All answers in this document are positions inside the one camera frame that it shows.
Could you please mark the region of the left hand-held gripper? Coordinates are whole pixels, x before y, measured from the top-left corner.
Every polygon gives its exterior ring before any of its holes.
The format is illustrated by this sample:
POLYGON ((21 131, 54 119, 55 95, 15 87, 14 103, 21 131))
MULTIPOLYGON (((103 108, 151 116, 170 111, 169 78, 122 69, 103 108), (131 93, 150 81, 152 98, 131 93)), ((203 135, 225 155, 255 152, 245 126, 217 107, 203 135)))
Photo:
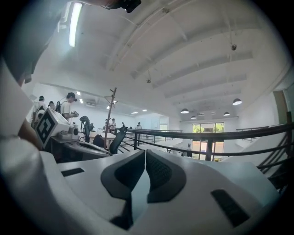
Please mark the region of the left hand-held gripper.
POLYGON ((71 161, 88 161, 109 157, 112 154, 94 144, 78 141, 79 130, 71 125, 60 113, 48 108, 39 120, 35 131, 44 150, 51 137, 65 144, 65 157, 71 161))

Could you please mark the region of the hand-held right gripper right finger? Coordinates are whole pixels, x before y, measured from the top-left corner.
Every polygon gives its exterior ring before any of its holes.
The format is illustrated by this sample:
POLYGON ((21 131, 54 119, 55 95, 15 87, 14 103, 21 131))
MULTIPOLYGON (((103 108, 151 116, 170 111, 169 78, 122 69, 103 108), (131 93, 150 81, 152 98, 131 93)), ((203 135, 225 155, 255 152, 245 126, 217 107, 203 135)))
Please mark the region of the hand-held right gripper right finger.
POLYGON ((208 162, 147 150, 147 208, 134 235, 244 235, 280 195, 250 162, 208 162))

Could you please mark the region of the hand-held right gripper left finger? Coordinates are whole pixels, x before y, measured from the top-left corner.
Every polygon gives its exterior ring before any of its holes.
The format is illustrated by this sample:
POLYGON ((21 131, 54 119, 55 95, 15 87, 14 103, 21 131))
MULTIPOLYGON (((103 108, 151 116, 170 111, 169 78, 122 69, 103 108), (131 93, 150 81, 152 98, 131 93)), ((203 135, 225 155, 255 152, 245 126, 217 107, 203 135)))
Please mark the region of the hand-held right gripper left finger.
POLYGON ((132 191, 145 170, 145 151, 56 163, 41 153, 44 173, 62 210, 74 220, 71 234, 130 234, 132 191))

